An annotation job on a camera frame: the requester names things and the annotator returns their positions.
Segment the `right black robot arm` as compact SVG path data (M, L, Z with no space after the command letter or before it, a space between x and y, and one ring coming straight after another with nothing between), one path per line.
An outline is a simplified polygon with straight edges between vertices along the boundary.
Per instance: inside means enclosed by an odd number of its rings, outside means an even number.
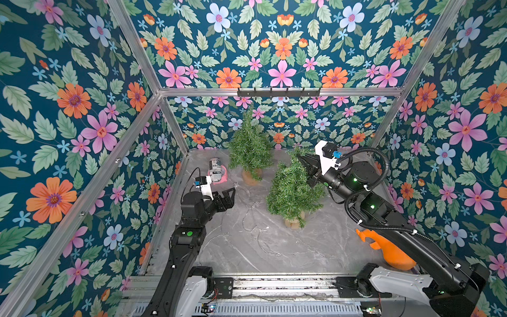
M343 200L345 212L358 226L391 242L425 272L413 275L368 264L356 277L360 289L372 287L379 293L422 302L439 316L473 314L489 270L444 251L374 192L391 169L385 153L371 147L342 153L336 145L322 141L314 154L298 154L297 158L306 169L310 187L325 185L330 194Z

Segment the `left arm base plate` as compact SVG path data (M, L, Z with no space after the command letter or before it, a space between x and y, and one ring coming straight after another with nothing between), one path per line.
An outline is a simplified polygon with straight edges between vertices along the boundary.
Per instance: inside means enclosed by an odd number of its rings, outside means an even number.
M234 290L233 277L214 277L212 278L215 299L231 299Z

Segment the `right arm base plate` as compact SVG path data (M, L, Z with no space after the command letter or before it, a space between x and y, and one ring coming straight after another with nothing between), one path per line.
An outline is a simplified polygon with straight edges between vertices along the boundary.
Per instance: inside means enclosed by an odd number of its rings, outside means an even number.
M392 298L391 293L379 293L368 281L357 281L355 276L338 276L333 281L340 298Z

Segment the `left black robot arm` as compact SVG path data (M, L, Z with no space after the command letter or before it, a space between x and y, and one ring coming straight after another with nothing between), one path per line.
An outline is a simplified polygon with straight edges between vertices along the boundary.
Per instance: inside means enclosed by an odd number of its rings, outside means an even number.
M206 238L206 224L216 213L234 207L235 188L203 195L184 194L182 216L170 239L166 268L143 316L175 316L184 285Z

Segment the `clear string light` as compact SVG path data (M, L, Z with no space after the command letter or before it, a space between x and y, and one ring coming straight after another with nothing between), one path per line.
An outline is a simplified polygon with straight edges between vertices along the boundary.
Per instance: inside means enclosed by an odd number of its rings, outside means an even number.
M280 258L282 253L272 249L275 241L265 240L266 234L270 235L280 229L279 223L272 219L267 210L267 190L263 186L248 186L242 182L235 182L236 209L240 211L241 228L240 232L248 233L252 238L252 246L257 245L263 254L269 254Z

